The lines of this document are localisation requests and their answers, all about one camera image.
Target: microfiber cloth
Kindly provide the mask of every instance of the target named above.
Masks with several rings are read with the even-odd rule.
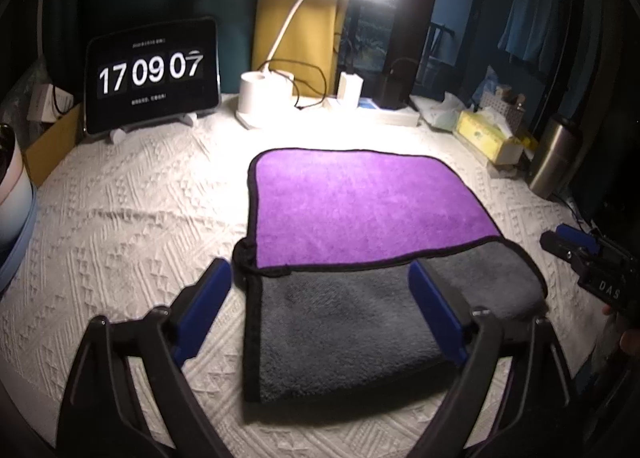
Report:
[[[408,289],[426,258],[473,306],[543,311],[546,285],[476,196],[430,157],[267,151],[249,170],[244,398],[349,391],[442,360]]]

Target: white tablecloth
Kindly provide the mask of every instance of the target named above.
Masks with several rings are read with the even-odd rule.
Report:
[[[38,191],[30,249],[0,302],[0,378],[46,440],[54,443],[66,378],[88,320],[99,313],[112,321],[142,316],[152,305],[171,303],[213,258],[230,258],[246,229],[249,162],[272,148],[374,149],[442,159],[540,267],[549,287],[548,315],[577,371],[603,324],[600,303],[538,243],[545,229],[572,223],[567,209],[536,197],[522,181],[491,180],[455,138],[425,125],[247,131],[236,122],[234,106],[227,101],[195,128],[175,123],[135,131],[117,146],[81,145]],[[235,456],[404,456],[443,397],[381,400],[357,414],[337,409],[318,420],[301,411],[287,414],[287,408],[278,417],[269,409],[255,414],[242,406],[243,327],[244,295],[234,287],[200,355],[184,367]],[[508,366],[501,362],[495,374],[473,440],[490,427]],[[134,378],[154,436],[168,443],[139,363]]]

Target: tissue box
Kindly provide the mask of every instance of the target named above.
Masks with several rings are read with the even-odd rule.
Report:
[[[524,149],[517,138],[505,138],[498,128],[471,112],[460,113],[456,131],[495,165],[517,164]]]

